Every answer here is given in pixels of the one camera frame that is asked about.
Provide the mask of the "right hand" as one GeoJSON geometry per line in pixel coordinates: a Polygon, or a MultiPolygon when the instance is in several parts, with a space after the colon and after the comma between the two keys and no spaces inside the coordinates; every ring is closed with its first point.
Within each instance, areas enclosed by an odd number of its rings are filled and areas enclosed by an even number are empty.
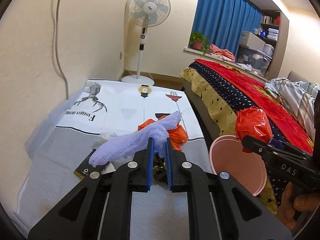
{"type": "Polygon", "coordinates": [[[277,210],[277,218],[289,229],[296,226],[296,212],[315,212],[319,206],[319,194],[309,193],[294,197],[294,184],[289,182],[282,194],[281,205],[277,210]]]}

